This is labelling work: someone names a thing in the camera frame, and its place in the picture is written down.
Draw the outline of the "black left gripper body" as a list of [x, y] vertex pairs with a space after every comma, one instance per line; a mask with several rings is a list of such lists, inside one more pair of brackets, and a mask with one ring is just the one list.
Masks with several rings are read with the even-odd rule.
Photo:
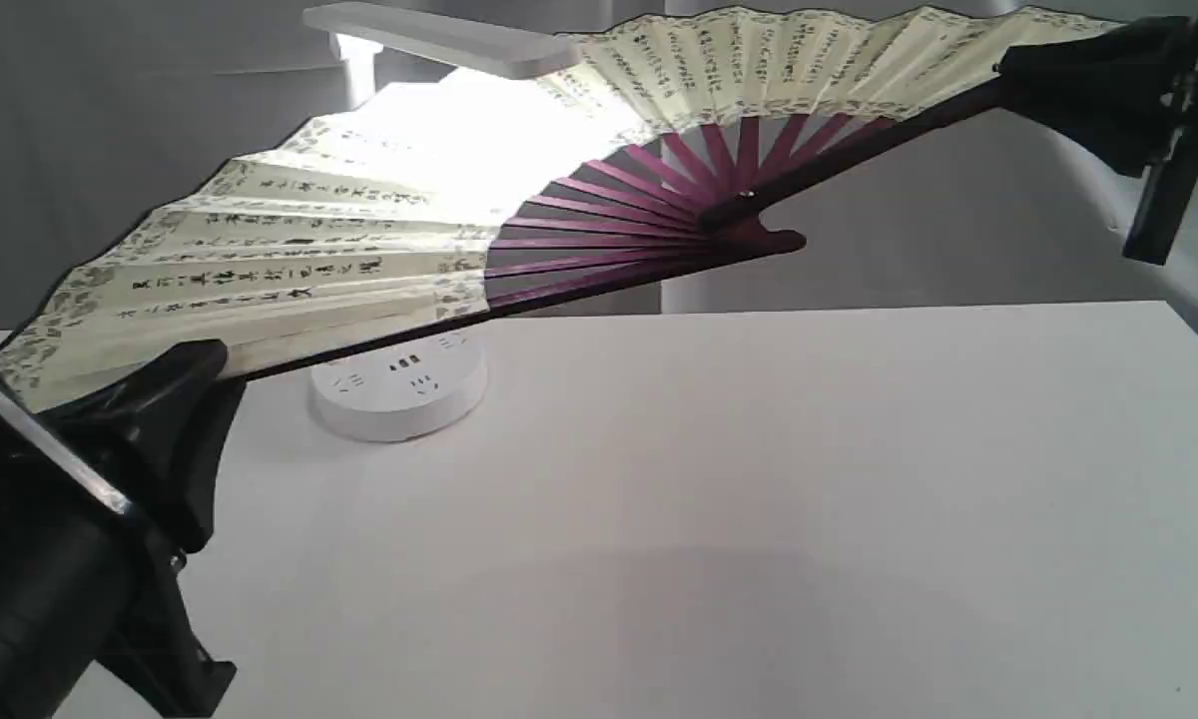
[[0, 377], [0, 718], [50, 718], [99, 664], [164, 718], [236, 677], [193, 632], [175, 545]]

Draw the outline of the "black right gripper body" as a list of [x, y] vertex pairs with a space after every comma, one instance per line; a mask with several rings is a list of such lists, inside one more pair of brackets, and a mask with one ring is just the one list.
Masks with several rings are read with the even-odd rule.
[[1148, 165], [1145, 188], [1123, 244], [1123, 258], [1155, 266], [1168, 262], [1198, 185], [1198, 16], [1188, 29], [1186, 59], [1174, 77], [1170, 114], [1168, 149]]

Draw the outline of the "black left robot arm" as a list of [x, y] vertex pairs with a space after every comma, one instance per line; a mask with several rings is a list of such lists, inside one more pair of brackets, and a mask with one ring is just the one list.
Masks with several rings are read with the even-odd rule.
[[246, 382], [222, 342], [170, 348], [34, 412], [0, 377], [0, 718], [50, 718], [99, 664], [164, 718], [211, 718], [236, 678], [179, 576], [214, 528]]

